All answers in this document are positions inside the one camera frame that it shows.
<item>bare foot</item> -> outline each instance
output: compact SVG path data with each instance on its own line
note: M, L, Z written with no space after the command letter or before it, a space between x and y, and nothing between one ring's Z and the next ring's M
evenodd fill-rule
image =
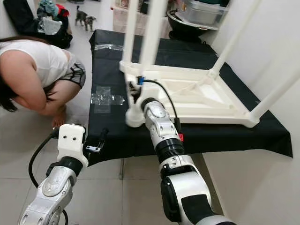
M59 128L61 125L63 125L66 121L66 106L63 106L63 109L61 110L61 112L59 114L57 114L56 116L54 116L53 120L52 120L52 126L54 128Z

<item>black tablecloth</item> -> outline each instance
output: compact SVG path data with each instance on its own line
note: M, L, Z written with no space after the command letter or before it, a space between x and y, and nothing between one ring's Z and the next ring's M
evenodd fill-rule
M125 124L128 109L124 75L119 71L124 34L96 30L90 39L93 58L92 93L97 86L111 87L111 94L122 95L123 105L112 105L110 113L95 113L90 107L89 136L87 143L95 145L103 128L109 129L105 148L94 154L90 165L114 158L154 155L147 128L131 128ZM133 62L139 58L142 38L135 37ZM183 43L162 39L157 54L157 65L210 69L217 56L208 45ZM243 104L252 110L259 99L225 64L220 75ZM265 113L254 128L242 125L182 124L184 147L187 153L265 149L286 156L293 156L290 133L272 115Z

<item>tiled floor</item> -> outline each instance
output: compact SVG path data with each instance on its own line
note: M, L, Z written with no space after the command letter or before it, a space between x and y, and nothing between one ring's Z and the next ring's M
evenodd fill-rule
M110 0L86 0L80 9L97 17L95 28L111 30ZM87 125L91 89L91 32L75 26L76 4L66 3L74 39L70 51L86 66L87 80L78 96L68 104L68 122ZM35 196L27 172L34 149L51 131L51 119L28 110L7 113L0 109L0 223L16 225ZM39 182L57 157L57 140L51 140L37 157L34 173ZM66 211L70 225L168 225L159 188L158 160L154 156L130 158L124 180L119 180L120 160L92 166L78 177Z

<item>black wire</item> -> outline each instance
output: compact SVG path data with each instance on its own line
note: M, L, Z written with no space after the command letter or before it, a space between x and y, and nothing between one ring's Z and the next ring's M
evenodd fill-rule
M169 96L169 93L167 92L167 90L163 87L163 85L161 85L159 82L153 81L153 80L144 80L144 82L155 83L155 84L157 84L158 86L160 86L165 91L165 94L168 96L168 99L169 99L169 101L170 101L170 103L172 105L172 108L174 110L175 118L178 118L175 106L173 104L173 101L172 101L171 97Z
M53 134L50 134L44 141L43 143L40 144L40 146L37 148L37 150L33 153L29 164L28 164L28 173L29 173L29 177L31 182L33 183L33 185L37 188L38 187L38 182L35 179L34 175L33 175L33 171L32 171L32 166L34 163L34 160L36 159L37 155L39 154L39 152L42 150L42 148L48 143L48 141L53 138ZM65 216L65 225L68 225L68 215L67 212L65 210L63 210L62 212Z

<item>clear tape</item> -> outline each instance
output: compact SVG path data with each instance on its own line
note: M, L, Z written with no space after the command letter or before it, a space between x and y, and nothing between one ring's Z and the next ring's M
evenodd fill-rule
M112 45L112 44L103 44L103 45L95 45L94 50L101 50L101 49L111 49L116 51L123 51L123 46L121 45Z
M123 96L111 94L111 87L98 86L90 98L90 103L95 105L94 113L110 113L111 105L123 105L124 102Z

